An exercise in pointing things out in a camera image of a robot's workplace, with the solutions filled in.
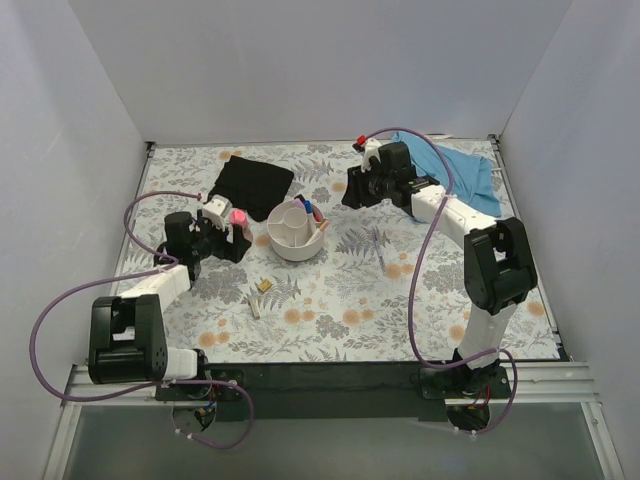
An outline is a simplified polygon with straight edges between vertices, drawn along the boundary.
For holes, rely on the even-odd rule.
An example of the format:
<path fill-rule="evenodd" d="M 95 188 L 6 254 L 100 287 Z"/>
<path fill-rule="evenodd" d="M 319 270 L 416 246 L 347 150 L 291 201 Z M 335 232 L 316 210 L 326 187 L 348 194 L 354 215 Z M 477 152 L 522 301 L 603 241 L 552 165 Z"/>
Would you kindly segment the pink capped small bottle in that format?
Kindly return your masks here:
<path fill-rule="evenodd" d="M 244 235 L 249 233 L 249 222 L 243 210 L 234 209 L 230 213 L 229 221 L 233 226 L 239 226 Z"/>

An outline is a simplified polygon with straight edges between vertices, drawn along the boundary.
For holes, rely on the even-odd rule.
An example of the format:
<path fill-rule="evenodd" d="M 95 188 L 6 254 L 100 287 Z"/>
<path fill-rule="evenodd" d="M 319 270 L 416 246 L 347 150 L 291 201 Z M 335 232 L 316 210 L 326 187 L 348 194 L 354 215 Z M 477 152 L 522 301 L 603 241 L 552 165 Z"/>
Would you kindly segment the orange capped white marker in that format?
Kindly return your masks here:
<path fill-rule="evenodd" d="M 329 220 L 325 219 L 317 228 L 316 230 L 312 233 L 311 237 L 309 238 L 309 240 L 306 242 L 306 245 L 312 245 L 318 238 L 321 237 L 321 235 L 324 233 L 324 230 L 327 228 L 327 226 L 329 225 Z"/>

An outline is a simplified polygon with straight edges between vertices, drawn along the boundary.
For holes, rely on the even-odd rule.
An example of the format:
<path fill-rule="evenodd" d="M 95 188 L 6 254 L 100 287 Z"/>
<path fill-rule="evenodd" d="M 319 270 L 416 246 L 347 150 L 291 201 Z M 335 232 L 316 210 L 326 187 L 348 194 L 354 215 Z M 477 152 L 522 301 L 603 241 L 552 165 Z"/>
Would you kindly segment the blue capped white marker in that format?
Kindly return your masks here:
<path fill-rule="evenodd" d="M 314 215 L 314 211 L 313 211 L 313 207 L 311 205 L 311 202 L 309 200 L 305 200 L 303 202 L 303 205 L 304 205 L 305 211 L 306 211 L 307 216 L 309 217 L 309 219 L 311 221 L 314 221 L 315 220 L 315 215 Z"/>

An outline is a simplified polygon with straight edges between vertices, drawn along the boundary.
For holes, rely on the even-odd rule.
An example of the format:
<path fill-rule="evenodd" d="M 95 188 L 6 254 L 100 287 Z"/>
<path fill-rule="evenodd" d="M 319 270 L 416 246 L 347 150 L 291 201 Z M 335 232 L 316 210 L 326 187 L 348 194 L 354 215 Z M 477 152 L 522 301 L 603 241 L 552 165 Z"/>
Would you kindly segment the purple highlighter pink cap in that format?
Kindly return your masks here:
<path fill-rule="evenodd" d="M 294 204 L 296 207 L 299 207 L 299 208 L 305 209 L 304 199 L 303 199 L 301 196 L 296 196 L 296 197 L 294 198 L 294 200 L 293 200 L 293 204 Z"/>

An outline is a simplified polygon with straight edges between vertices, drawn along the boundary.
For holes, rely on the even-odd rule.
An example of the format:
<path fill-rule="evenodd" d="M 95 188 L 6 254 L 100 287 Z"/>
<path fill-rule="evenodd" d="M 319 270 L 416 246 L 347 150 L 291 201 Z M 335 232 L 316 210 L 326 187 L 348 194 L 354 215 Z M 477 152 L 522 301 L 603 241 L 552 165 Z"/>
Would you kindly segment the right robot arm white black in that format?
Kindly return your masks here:
<path fill-rule="evenodd" d="M 388 199 L 463 250 L 464 287 L 471 300 L 465 333 L 451 362 L 424 365 L 438 387 L 475 397 L 497 378 L 509 320 L 538 284 L 525 226 L 515 217 L 486 215 L 435 178 L 419 175 L 403 142 L 382 144 L 362 136 L 353 148 L 362 163 L 347 171 L 343 205 L 360 209 Z"/>

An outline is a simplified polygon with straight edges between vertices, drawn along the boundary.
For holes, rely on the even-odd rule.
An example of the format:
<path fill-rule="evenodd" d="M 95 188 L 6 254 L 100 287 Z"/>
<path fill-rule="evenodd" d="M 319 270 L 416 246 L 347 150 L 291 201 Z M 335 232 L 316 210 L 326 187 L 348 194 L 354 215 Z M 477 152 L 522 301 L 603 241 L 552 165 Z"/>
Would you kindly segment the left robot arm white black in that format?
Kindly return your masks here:
<path fill-rule="evenodd" d="M 91 311 L 89 376 L 95 384 L 174 381 L 193 400 L 205 398 L 213 386 L 211 373 L 200 367 L 197 349 L 167 345 L 163 313 L 193 287 L 201 262 L 211 256 L 239 262 L 252 245 L 241 212 L 227 223 L 212 214 L 188 212 L 164 219 L 166 240 L 154 255 L 153 275 L 119 296 L 100 297 Z"/>

